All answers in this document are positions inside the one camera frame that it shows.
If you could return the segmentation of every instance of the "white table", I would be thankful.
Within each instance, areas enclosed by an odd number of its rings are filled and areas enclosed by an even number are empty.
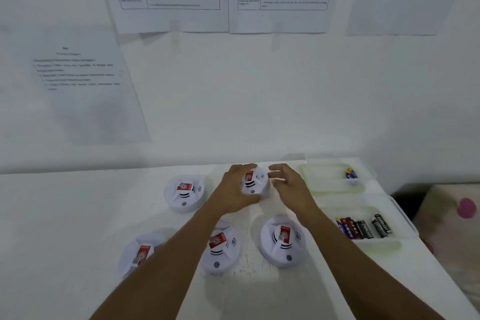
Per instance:
[[[208,175],[209,193],[228,167],[0,175],[2,319],[87,319],[120,282],[118,258],[131,240],[159,228],[173,233],[192,216],[168,208],[167,181],[180,174]],[[367,192],[384,193],[376,181]],[[334,313],[354,318],[309,233],[309,258],[294,269],[271,266],[255,247],[252,233],[274,214],[288,212],[272,193],[224,217],[243,237],[240,261],[221,276],[197,269],[178,319],[269,319],[273,314],[276,319],[335,319]],[[446,319],[480,319],[420,239],[368,254]]]

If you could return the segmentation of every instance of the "person's right arm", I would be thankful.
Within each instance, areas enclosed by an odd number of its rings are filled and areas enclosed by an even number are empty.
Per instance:
[[[313,236],[356,319],[443,320],[327,218],[296,171],[284,163],[269,168],[281,200]]]

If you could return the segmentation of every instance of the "white wall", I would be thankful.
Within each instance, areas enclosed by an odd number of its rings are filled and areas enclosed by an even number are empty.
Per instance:
[[[73,146],[0,45],[0,172],[359,155],[387,191],[480,178],[480,0],[456,0],[438,36],[347,37],[353,0],[317,35],[118,38],[152,144]],[[0,0],[14,21],[108,25],[105,0]]]

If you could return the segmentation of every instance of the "smoke detector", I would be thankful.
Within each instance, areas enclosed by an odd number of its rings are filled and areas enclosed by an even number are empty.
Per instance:
[[[241,191],[244,194],[260,194],[265,198],[268,196],[270,181],[267,172],[260,167],[247,172],[241,182]]]
[[[242,242],[229,222],[220,220],[200,258],[201,267],[210,274],[222,274],[232,268],[240,257]]]
[[[200,208],[206,201],[204,176],[183,175],[172,178],[165,187],[165,199],[178,213]]]
[[[260,252],[276,267],[297,266],[307,253],[302,229],[287,215],[274,216],[261,229]]]
[[[123,250],[118,261],[118,274],[122,279],[128,277],[138,266],[147,260],[167,241],[159,231],[139,235]]]

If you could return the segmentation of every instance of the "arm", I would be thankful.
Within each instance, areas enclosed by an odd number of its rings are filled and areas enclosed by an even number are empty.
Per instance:
[[[258,202],[242,178],[255,164],[233,165],[194,216],[107,297],[90,320],[174,320],[220,217]]]
[[[286,164],[268,173],[281,200],[313,236],[345,300],[358,320],[443,320],[378,266],[318,208],[303,178]]]

